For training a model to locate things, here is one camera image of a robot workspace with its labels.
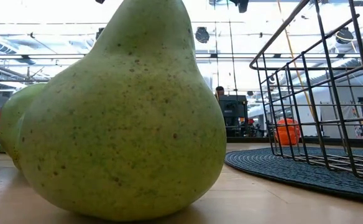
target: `wooden surface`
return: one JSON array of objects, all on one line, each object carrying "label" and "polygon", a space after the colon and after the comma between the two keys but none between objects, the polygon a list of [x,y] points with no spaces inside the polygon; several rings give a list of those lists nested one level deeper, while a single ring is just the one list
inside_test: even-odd
[{"label": "wooden surface", "polygon": [[[267,144],[230,144],[228,150]],[[0,154],[0,224],[103,224],[61,210],[28,186],[6,155]],[[160,220],[169,224],[363,224],[363,203],[278,184],[224,166],[213,188],[190,208]]]}]

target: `pear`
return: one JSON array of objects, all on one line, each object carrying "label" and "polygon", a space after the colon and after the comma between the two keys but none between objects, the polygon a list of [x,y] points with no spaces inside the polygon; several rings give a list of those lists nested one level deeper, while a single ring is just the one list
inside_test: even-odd
[{"label": "pear", "polygon": [[12,95],[1,108],[0,145],[12,158],[14,165],[19,165],[19,152],[15,149],[25,110],[44,88],[44,83],[27,86]]},{"label": "pear", "polygon": [[31,103],[17,149],[29,184],[71,212],[150,220],[205,194],[226,131],[183,1],[124,0],[91,52]]}]

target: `dark blue mat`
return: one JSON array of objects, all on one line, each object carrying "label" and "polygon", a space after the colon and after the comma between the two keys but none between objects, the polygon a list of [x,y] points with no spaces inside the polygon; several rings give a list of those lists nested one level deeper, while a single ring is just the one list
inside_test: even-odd
[{"label": "dark blue mat", "polygon": [[[308,154],[321,155],[319,148],[308,147],[307,150]],[[327,149],[327,153],[344,156],[343,149]],[[355,150],[353,153],[363,156],[363,150]],[[350,172],[334,172],[324,166],[312,166],[306,162],[274,156],[271,148],[228,152],[225,163],[248,174],[340,197],[363,200],[363,179]]]}]

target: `person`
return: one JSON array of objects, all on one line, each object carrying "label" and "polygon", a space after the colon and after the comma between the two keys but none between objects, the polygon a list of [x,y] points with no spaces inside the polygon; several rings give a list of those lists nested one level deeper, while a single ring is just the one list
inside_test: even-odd
[{"label": "person", "polygon": [[219,100],[219,96],[223,96],[223,95],[224,95],[224,88],[223,88],[223,86],[216,87],[216,94],[215,94],[216,99]]}]

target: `orange container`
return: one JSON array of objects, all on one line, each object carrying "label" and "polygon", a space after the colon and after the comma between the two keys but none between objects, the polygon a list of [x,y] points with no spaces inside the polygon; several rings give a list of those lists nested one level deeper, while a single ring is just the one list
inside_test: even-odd
[{"label": "orange container", "polygon": [[[298,124],[297,121],[295,121],[293,119],[289,119],[289,118],[287,118],[287,123],[288,124]],[[285,120],[281,119],[280,121],[277,122],[277,124],[284,125]],[[292,145],[297,145],[299,142],[299,138],[300,138],[299,126],[297,126],[297,125],[288,126],[288,131],[289,131],[289,136],[290,136]],[[287,127],[285,127],[285,126],[277,127],[277,130],[274,131],[274,136],[275,136],[276,140],[281,143],[281,145],[283,145],[283,146],[289,145]]]}]

